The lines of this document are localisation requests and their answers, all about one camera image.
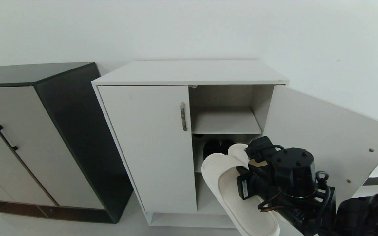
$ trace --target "floor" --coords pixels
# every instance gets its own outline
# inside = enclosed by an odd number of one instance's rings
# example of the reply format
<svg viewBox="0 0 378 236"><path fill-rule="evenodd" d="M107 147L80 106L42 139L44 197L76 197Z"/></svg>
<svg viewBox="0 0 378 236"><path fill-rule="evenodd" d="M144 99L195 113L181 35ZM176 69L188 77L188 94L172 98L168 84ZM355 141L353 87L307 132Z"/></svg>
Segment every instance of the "floor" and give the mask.
<svg viewBox="0 0 378 236"><path fill-rule="evenodd" d="M378 193L378 186L362 186L355 197ZM281 236L301 236L290 224L280 222ZM237 230L149 227L133 194L118 224L48 220L0 213L0 236L240 236Z"/></svg>

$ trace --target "black handle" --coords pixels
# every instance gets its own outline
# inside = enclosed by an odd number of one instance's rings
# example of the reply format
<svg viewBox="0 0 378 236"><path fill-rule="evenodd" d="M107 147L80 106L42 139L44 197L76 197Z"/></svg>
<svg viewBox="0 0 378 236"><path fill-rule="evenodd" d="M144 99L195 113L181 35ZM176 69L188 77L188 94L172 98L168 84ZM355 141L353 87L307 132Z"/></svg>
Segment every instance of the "black handle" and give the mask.
<svg viewBox="0 0 378 236"><path fill-rule="evenodd" d="M0 125L0 135L4 138L6 143L8 143L8 145L10 146L11 149L13 149L14 151L17 151L19 148L17 146L11 146L10 142L8 142L7 138L1 132L2 129L4 129L4 127L2 125Z"/></svg>

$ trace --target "label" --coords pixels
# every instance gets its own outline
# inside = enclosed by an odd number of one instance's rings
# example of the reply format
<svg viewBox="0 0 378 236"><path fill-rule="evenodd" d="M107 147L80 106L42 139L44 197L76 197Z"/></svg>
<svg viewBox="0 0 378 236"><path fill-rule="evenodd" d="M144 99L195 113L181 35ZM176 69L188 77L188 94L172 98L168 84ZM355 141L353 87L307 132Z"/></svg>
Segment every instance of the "label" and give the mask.
<svg viewBox="0 0 378 236"><path fill-rule="evenodd" d="M243 197L246 198L249 196L249 193L247 191L247 180L243 180L241 182L241 185L243 186Z"/></svg>

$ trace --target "open cabinet door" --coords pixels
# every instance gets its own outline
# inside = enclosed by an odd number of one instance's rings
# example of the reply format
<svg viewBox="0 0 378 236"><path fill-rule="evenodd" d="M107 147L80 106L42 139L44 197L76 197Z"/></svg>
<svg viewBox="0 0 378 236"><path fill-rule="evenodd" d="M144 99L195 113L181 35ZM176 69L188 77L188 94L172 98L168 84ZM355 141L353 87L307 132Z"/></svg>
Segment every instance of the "open cabinet door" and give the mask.
<svg viewBox="0 0 378 236"><path fill-rule="evenodd" d="M329 173L337 203L358 190L378 164L378 121L276 85L264 136L313 154L316 171Z"/></svg>

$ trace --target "black shoe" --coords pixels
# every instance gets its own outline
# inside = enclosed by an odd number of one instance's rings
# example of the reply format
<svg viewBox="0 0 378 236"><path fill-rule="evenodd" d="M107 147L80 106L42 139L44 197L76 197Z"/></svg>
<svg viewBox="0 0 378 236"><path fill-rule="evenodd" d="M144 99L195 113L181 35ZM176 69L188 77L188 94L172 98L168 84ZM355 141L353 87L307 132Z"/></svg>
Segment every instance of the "black shoe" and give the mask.
<svg viewBox="0 0 378 236"><path fill-rule="evenodd" d="M204 145L204 160L207 156L217 152L221 152L221 144L216 139L209 140Z"/></svg>
<svg viewBox="0 0 378 236"><path fill-rule="evenodd" d="M228 149L233 144L235 144L235 142L233 140L226 139L226 140L222 141L222 143L221 143L221 153L227 155L228 154Z"/></svg>

